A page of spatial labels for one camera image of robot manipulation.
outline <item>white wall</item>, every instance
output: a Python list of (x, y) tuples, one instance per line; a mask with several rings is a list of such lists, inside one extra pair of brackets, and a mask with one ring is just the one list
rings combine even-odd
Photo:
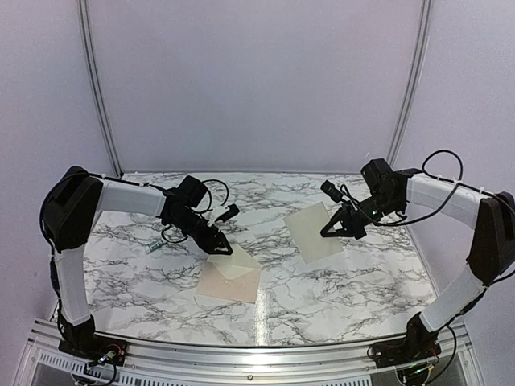
[(53, 302), (39, 206), (73, 164), (109, 172), (76, 2), (0, 2), (0, 375), (11, 384)]
[(385, 156), (417, 0), (91, 2), (126, 170), (359, 171)]
[[(515, 4), (508, 0), (434, 2), (431, 40), (397, 167), (420, 166), (450, 148), (464, 181), (515, 193)], [(450, 158), (432, 170), (456, 176)], [(412, 211), (418, 216), (422, 211)], [(463, 268), (472, 232), (435, 217), (413, 226), (442, 290)], [(466, 317), (487, 385), (515, 384), (515, 280), (492, 287)]]

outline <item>robotic arm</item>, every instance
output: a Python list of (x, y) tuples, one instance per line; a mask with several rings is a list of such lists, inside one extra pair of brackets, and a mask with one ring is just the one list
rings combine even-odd
[[(378, 368), (409, 363), (440, 353), (438, 333), (456, 316), (465, 314), (483, 297), (485, 290), (515, 261), (515, 202), (508, 193), (486, 195), (456, 183), (420, 174), (417, 169), (392, 171), (384, 159), (375, 159), (362, 170), (371, 196), (357, 201), (326, 181), (322, 190), (341, 208), (322, 229), (321, 235), (366, 235), (365, 226), (399, 226), (405, 221), (379, 223), (390, 213), (402, 216), (406, 204), (440, 211), (474, 229), (472, 247), (463, 272), (406, 327), (406, 337), (375, 343), (372, 358)], [(341, 224), (336, 231), (332, 227)]]
[[(60, 350), (88, 359), (106, 354), (117, 345), (125, 351), (126, 342), (95, 335), (84, 284), (84, 245), (97, 211), (141, 213), (174, 225), (209, 254), (230, 255), (233, 250), (224, 233), (193, 210), (208, 188), (187, 176), (178, 187), (164, 189), (92, 175), (74, 166), (48, 194), (41, 208), (41, 225), (52, 246), (51, 279), (60, 299), (58, 324), (64, 340)], [(219, 213), (215, 220), (226, 221), (238, 213), (235, 205)], [(123, 355), (116, 364), (123, 364)]]

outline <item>small bottle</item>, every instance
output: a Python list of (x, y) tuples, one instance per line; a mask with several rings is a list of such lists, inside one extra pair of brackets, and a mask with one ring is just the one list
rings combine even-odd
[(166, 243), (167, 242), (165, 240), (163, 240), (163, 239), (154, 241), (153, 243), (148, 244), (145, 247), (145, 252), (148, 255), (148, 254), (152, 253), (153, 251), (155, 251), (156, 249), (161, 248), (163, 245), (166, 245)]

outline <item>marble tabletop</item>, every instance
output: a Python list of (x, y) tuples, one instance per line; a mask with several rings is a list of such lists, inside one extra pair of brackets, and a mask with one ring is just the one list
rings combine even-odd
[[(184, 175), (125, 178), (174, 187)], [(326, 179), (347, 183), (358, 199), (365, 198), (359, 175), (191, 175), (229, 185), (229, 202), (241, 213), (218, 226), (262, 265), (256, 303), (196, 295), (207, 255), (194, 241), (146, 254), (145, 246), (160, 239), (160, 220), (104, 212), (84, 258), (89, 304), (109, 313), (102, 330), (178, 343), (333, 343), (403, 332), (409, 318), (435, 298), (404, 228), (370, 226), (361, 240), (340, 239), (343, 252), (304, 263), (283, 218), (320, 201), (332, 214), (337, 206), (320, 190)], [(209, 186), (215, 201), (223, 199), (222, 186)]]

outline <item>envelope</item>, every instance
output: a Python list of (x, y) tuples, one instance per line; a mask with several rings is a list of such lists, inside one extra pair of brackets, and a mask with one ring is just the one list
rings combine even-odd
[(298, 211), (286, 217), (284, 222), (307, 264), (343, 251), (337, 237), (320, 235), (329, 222), (329, 214), (323, 203)]
[(242, 247), (233, 254), (211, 255), (204, 264), (196, 293), (238, 302), (256, 302), (261, 266)]

